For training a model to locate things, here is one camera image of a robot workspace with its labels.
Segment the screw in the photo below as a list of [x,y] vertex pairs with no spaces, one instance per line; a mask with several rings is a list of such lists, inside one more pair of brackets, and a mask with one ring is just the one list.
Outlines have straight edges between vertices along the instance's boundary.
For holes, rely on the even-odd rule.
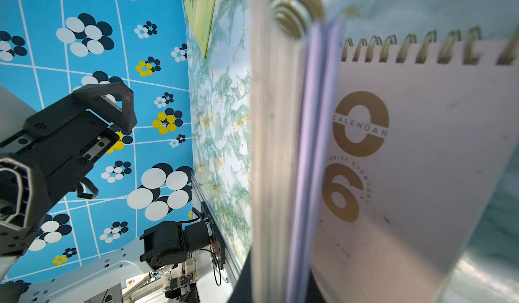
[[35,128],[36,130],[38,130],[38,131],[43,131],[43,130],[45,130],[47,127],[46,127],[45,124],[43,124],[43,123],[38,123],[38,124],[36,124],[36,125],[34,126],[34,128]]

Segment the marble pattern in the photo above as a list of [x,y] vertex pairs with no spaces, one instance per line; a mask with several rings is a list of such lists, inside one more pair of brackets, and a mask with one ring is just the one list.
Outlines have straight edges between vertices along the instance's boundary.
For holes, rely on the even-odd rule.
[[[323,0],[328,18],[346,21],[345,37],[414,33],[480,25],[485,38],[508,39],[519,0]],[[250,9],[247,0],[216,0],[207,58],[187,26],[195,173],[233,255],[243,264],[251,245]]]

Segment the blue wallpaper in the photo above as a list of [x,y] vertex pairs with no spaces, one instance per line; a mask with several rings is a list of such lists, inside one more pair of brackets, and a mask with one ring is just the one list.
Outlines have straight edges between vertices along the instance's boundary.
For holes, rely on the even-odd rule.
[[[191,113],[183,0],[2,0],[0,84],[39,111],[90,83],[123,81],[138,124],[68,193],[2,280],[38,282],[191,212]],[[110,96],[114,102],[120,101]]]

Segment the spiral binding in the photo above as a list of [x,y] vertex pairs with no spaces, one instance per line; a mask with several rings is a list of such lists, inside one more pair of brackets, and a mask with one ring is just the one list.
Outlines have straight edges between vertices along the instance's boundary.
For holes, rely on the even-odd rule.
[[[415,59],[415,63],[425,63],[425,60],[427,59],[427,49],[429,47],[429,44],[435,43],[437,40],[437,31],[433,30],[427,33],[427,35],[424,38],[424,42],[422,43],[422,46],[420,47],[420,50],[418,51]],[[469,32],[467,34],[467,40],[464,45],[463,50],[463,64],[464,65],[476,65],[479,62],[479,56],[474,54],[473,48],[475,41],[482,40],[483,34],[481,33],[481,28],[479,26],[472,27],[469,29]],[[445,39],[445,42],[442,44],[442,47],[440,48],[440,51],[438,53],[437,63],[446,65],[451,62],[452,59],[452,48],[454,46],[454,43],[461,41],[461,31],[460,30],[452,30],[447,34],[447,37]],[[405,37],[404,42],[402,43],[402,46],[400,47],[400,50],[397,54],[397,63],[404,63],[407,58],[407,51],[409,49],[409,46],[412,43],[416,43],[416,35],[415,34],[409,34]],[[365,62],[371,62],[373,59],[373,48],[375,45],[382,45],[382,50],[380,51],[380,59],[379,62],[387,62],[389,57],[389,46],[390,45],[396,45],[397,44],[397,37],[396,35],[390,35],[386,38],[384,43],[382,44],[382,39],[377,36],[373,35],[370,42],[368,43],[366,39],[360,39],[359,44],[357,44],[357,47],[355,49],[352,61],[358,62],[360,59],[360,53],[361,48],[363,46],[367,46],[366,50],[366,56],[364,61]],[[342,55],[341,55],[341,61],[345,62],[348,58],[348,47],[354,47],[353,41],[351,38],[348,38],[345,43],[344,47],[342,48]],[[499,58],[496,61],[496,65],[498,66],[510,66],[513,61],[515,60],[515,51],[519,47],[519,27],[517,27],[514,35],[512,38],[508,41],[507,45],[504,47],[503,51],[501,52]]]

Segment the green booklet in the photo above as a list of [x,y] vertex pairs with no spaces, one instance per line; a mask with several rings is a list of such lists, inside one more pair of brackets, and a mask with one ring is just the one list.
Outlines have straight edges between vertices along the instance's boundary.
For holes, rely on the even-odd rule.
[[216,0],[185,0],[187,19],[193,35],[197,38],[200,51],[205,58],[211,33],[214,2]]

